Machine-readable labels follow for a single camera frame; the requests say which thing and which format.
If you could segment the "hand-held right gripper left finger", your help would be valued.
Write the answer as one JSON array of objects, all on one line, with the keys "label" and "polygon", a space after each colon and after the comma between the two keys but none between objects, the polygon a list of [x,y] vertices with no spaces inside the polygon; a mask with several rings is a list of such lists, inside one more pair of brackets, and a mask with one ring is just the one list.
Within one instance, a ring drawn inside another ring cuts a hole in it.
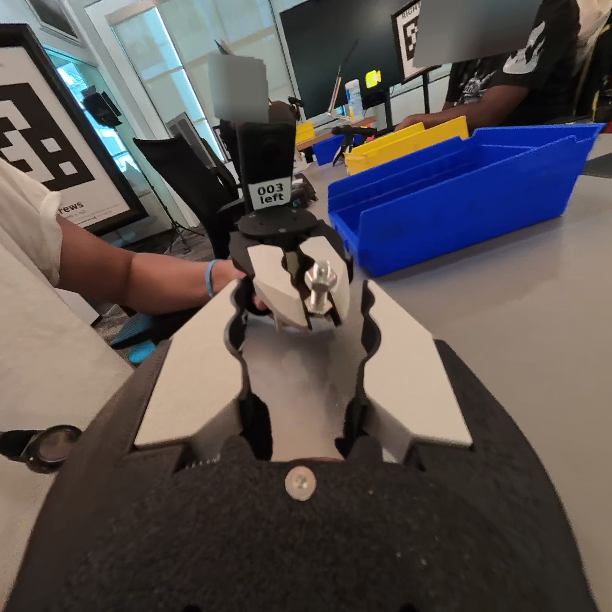
[{"label": "hand-held right gripper left finger", "polygon": [[244,292],[233,280],[172,336],[135,448],[184,444],[197,461],[217,458],[244,429],[240,403],[250,390],[244,339]]}]

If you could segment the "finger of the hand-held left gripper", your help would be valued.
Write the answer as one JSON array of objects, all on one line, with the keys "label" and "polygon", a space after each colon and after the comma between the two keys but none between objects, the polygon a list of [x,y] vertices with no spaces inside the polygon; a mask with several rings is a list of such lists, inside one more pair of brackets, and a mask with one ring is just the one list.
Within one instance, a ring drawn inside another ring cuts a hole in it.
[{"label": "finger of the hand-held left gripper", "polygon": [[[350,305],[349,265],[342,253],[339,253],[329,239],[316,236],[302,242],[299,247],[287,252],[287,270],[292,276],[292,283],[304,300],[310,295],[305,286],[304,274],[316,261],[327,260],[338,277],[336,286],[330,293],[332,309],[326,314],[330,319],[346,319]],[[305,313],[309,319],[319,317]]]},{"label": "finger of the hand-held left gripper", "polygon": [[283,264],[285,252],[272,245],[254,245],[248,247],[248,256],[254,272],[255,292],[271,310],[277,328],[310,331],[301,294]]}]

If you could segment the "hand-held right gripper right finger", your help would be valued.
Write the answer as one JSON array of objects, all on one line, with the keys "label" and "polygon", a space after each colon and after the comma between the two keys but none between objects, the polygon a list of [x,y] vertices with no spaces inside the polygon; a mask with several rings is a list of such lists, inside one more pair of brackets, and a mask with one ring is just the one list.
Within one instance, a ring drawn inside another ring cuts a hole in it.
[{"label": "hand-held right gripper right finger", "polygon": [[418,443],[471,448],[432,334],[373,280],[363,283],[361,314],[365,356],[345,411],[343,456],[365,435],[399,463]]}]

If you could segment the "silver hex bolt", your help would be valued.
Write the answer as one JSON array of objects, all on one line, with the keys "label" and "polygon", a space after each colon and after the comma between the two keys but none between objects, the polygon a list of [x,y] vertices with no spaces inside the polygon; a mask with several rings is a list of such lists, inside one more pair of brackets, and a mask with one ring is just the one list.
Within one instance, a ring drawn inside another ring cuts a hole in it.
[{"label": "silver hex bolt", "polygon": [[337,274],[327,260],[316,261],[304,274],[304,282],[310,295],[305,298],[305,308],[310,315],[324,317],[332,309],[330,293],[338,281]]}]

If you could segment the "person's left forearm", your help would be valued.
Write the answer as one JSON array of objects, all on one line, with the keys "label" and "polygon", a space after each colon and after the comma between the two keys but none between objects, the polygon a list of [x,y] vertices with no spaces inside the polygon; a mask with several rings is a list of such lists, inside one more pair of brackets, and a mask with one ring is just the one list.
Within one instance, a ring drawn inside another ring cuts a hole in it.
[{"label": "person's left forearm", "polygon": [[210,300],[208,263],[134,253],[57,217],[62,232],[60,289],[145,313],[163,315]]}]

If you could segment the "grey desk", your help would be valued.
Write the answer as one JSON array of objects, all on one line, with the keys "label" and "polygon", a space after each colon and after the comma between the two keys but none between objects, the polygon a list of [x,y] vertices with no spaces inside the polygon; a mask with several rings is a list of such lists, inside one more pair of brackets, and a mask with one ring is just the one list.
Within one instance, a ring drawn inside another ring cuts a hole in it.
[{"label": "grey desk", "polygon": [[[276,460],[337,456],[363,356],[365,277],[355,271],[338,329],[248,324],[244,357],[270,409]],[[570,517],[599,609],[611,611],[611,180],[580,176],[562,218],[376,282],[522,429]]]}]

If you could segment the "person's left hand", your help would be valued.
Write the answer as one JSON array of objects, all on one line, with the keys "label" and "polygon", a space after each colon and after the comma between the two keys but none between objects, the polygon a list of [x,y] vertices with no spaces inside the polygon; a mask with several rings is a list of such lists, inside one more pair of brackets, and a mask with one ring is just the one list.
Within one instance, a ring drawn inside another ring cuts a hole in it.
[{"label": "person's left hand", "polygon": [[[224,289],[231,281],[244,279],[246,275],[238,270],[232,260],[221,260],[215,264],[214,270],[211,273],[212,286],[216,293]],[[265,302],[260,298],[255,291],[252,293],[252,302],[256,310],[264,312],[268,310]]]}]

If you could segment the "small blue bin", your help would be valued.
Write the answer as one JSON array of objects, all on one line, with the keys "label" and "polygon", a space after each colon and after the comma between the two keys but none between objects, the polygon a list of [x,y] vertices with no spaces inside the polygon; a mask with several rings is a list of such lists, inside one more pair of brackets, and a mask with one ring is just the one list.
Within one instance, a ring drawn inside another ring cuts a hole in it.
[{"label": "small blue bin", "polygon": [[344,139],[344,135],[331,135],[330,138],[326,138],[312,145],[312,153],[317,165],[324,166],[326,164],[331,164],[337,152],[340,150]]}]

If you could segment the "blue wristband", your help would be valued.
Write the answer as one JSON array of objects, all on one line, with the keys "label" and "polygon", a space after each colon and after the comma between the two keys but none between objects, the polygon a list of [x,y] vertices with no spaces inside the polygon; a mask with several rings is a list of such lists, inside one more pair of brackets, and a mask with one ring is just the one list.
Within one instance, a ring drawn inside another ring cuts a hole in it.
[{"label": "blue wristband", "polygon": [[213,299],[227,284],[225,259],[214,259],[207,263],[205,271],[206,291],[210,299]]}]

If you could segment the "blue chair part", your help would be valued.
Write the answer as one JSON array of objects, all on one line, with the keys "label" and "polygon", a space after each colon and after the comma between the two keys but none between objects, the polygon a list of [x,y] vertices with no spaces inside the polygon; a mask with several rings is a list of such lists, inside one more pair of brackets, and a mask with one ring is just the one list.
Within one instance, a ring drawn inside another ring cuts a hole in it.
[{"label": "blue chair part", "polygon": [[127,350],[129,363],[139,366],[156,350],[156,344],[151,336],[153,325],[154,317],[142,313],[135,314],[112,339],[111,348],[115,351]]}]

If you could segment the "black chair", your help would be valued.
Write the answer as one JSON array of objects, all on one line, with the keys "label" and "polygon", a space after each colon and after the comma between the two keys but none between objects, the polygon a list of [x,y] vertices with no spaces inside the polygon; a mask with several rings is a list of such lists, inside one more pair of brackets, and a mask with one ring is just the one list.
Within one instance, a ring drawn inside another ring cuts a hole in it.
[{"label": "black chair", "polygon": [[209,168],[182,135],[166,140],[134,138],[134,144],[200,221],[215,257],[229,258],[230,234],[245,213],[237,188],[227,186],[218,169]]}]

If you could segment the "white wipes canister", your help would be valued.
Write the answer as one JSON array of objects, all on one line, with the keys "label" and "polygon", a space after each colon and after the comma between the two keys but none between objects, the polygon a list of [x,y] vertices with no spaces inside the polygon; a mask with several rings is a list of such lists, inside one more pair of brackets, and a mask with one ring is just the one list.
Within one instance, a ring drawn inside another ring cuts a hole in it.
[{"label": "white wipes canister", "polygon": [[361,87],[358,79],[346,82],[345,92],[347,98],[348,117],[351,121],[364,118]]}]

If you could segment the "blue plastic bin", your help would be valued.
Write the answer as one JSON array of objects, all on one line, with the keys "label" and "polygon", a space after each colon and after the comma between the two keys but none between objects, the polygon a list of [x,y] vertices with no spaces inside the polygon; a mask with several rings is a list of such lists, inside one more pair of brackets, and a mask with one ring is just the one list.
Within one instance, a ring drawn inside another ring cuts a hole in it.
[{"label": "blue plastic bin", "polygon": [[561,217],[603,128],[477,129],[331,183],[329,218],[380,277]]}]

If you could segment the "large black screen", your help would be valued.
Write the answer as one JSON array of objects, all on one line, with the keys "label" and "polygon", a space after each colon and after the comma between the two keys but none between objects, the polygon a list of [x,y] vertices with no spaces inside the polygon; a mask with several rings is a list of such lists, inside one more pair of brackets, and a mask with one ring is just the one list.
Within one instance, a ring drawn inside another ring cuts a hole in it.
[{"label": "large black screen", "polygon": [[393,15],[406,1],[304,1],[279,13],[306,118],[325,114],[337,77],[335,107],[358,80],[367,109],[402,84]]}]

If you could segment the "yellow plastic bin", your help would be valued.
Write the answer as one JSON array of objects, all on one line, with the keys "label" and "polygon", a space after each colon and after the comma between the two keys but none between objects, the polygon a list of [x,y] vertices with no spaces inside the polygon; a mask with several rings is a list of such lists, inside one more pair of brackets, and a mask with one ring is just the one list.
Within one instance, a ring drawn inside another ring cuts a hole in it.
[{"label": "yellow plastic bin", "polygon": [[366,142],[345,153],[346,174],[354,176],[456,137],[462,140],[469,137],[465,116],[432,128],[425,128],[424,124],[419,122],[401,131]]}]

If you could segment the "black badge reel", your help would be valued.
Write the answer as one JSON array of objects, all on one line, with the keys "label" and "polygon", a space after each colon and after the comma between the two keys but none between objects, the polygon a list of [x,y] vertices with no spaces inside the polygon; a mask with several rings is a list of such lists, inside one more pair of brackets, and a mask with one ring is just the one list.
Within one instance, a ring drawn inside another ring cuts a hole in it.
[{"label": "black badge reel", "polygon": [[83,432],[73,425],[1,432],[1,456],[38,474],[57,472]]}]

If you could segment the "person's white shirt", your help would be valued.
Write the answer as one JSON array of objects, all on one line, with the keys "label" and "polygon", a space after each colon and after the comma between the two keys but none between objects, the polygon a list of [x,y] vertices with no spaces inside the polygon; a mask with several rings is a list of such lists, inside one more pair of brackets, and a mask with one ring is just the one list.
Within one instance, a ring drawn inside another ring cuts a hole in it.
[{"label": "person's white shirt", "polygon": [[133,369],[56,290],[61,197],[1,160],[1,431],[86,428]]}]

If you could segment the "black studio light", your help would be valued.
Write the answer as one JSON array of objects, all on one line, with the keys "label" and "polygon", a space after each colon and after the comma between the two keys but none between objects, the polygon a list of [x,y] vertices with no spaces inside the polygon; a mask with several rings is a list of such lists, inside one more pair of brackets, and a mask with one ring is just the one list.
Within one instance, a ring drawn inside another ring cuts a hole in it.
[{"label": "black studio light", "polygon": [[119,119],[122,113],[106,92],[98,92],[95,86],[91,86],[82,90],[81,94],[84,109],[99,125],[112,129],[122,125]]}]

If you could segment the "framed marker poster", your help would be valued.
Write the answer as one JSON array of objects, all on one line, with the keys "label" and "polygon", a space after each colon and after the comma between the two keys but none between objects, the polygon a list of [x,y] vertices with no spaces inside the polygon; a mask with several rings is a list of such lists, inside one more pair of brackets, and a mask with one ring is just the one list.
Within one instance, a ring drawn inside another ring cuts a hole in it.
[{"label": "framed marker poster", "polygon": [[414,63],[421,3],[409,1],[391,17],[402,85],[440,68],[440,65],[417,67]]},{"label": "framed marker poster", "polygon": [[97,236],[148,216],[27,24],[1,25],[1,158]]}]

